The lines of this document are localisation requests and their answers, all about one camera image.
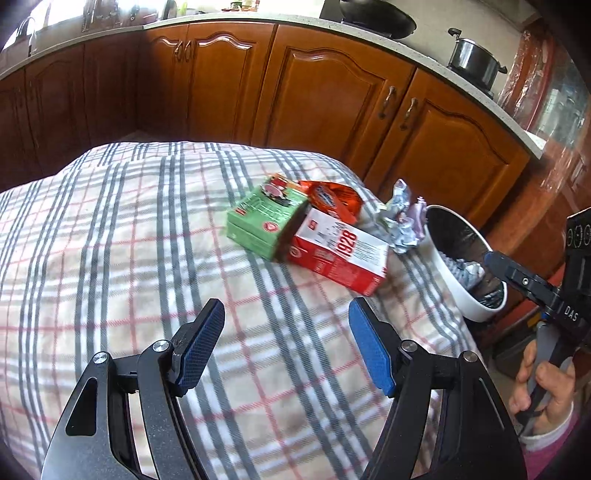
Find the blue gripper pad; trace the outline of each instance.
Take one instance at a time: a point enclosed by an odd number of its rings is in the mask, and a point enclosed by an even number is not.
[[[176,396],[194,388],[222,333],[226,312],[223,303],[210,299],[191,323],[178,329],[172,339],[173,358],[168,380]]]
[[[373,322],[379,320],[365,299],[352,300],[349,304],[349,326],[374,385],[390,397],[396,387],[392,377],[392,360]]]

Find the green box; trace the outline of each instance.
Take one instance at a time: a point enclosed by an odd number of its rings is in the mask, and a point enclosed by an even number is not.
[[[307,196],[299,186],[272,175],[228,210],[226,234],[267,260],[289,245],[306,212]]]

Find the pink sleeve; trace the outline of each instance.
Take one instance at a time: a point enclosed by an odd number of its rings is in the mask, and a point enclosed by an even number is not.
[[[533,480],[540,472],[550,463],[554,455],[560,450],[566,437],[572,432],[574,425],[577,423],[577,416],[572,415],[569,427],[565,432],[554,442],[540,450],[530,451],[523,448],[523,457],[525,460],[525,467],[527,469],[528,480]]]

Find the pot handle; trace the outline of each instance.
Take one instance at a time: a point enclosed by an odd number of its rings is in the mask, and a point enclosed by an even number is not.
[[[462,35],[462,31],[459,28],[450,28],[447,30],[447,33],[456,38],[460,38],[460,35]]]

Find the red and white box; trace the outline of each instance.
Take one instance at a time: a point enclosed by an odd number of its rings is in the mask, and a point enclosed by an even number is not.
[[[369,296],[386,278],[388,244],[312,209],[291,241],[289,259]]]

